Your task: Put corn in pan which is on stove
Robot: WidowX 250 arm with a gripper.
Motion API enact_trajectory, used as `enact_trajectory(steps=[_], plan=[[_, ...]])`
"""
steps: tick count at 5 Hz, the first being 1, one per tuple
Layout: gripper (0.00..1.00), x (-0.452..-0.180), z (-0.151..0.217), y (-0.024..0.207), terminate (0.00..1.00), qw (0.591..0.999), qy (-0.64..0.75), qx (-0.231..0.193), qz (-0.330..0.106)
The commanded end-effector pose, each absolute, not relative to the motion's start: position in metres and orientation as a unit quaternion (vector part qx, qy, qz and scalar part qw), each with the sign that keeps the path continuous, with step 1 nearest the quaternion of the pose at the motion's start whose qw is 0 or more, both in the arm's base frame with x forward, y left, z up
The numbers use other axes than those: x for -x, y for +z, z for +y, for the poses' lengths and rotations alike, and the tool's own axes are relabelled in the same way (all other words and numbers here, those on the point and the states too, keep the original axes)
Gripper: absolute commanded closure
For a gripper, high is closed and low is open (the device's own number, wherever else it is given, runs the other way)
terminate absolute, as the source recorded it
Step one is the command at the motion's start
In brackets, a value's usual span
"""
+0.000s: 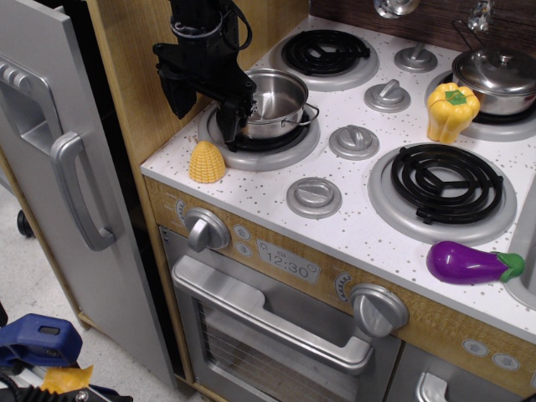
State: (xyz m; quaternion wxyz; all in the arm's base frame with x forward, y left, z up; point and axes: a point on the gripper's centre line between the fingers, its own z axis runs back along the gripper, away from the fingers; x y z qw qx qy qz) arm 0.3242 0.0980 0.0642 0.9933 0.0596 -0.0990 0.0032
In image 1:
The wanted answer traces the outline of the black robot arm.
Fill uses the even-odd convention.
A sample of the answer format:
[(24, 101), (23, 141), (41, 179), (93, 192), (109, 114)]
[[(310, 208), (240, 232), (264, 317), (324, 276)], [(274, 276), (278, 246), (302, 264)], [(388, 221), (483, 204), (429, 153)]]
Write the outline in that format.
[(255, 105), (256, 84), (238, 64), (239, 52), (252, 41), (251, 26), (232, 1), (172, 1), (171, 9), (177, 43), (152, 47), (167, 102), (182, 119), (198, 94), (217, 101), (217, 124), (230, 144)]

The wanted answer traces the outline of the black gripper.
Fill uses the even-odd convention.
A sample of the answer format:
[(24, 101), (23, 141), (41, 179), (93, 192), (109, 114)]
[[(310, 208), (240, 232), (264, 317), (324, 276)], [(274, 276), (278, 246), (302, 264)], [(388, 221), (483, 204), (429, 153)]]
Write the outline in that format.
[(211, 33), (178, 35), (176, 44), (157, 43), (157, 73), (167, 102), (178, 119), (197, 103), (197, 94), (219, 102), (216, 121), (225, 143), (247, 125), (256, 84), (238, 66), (238, 53), (253, 39), (250, 28), (243, 44), (239, 30), (225, 25)]

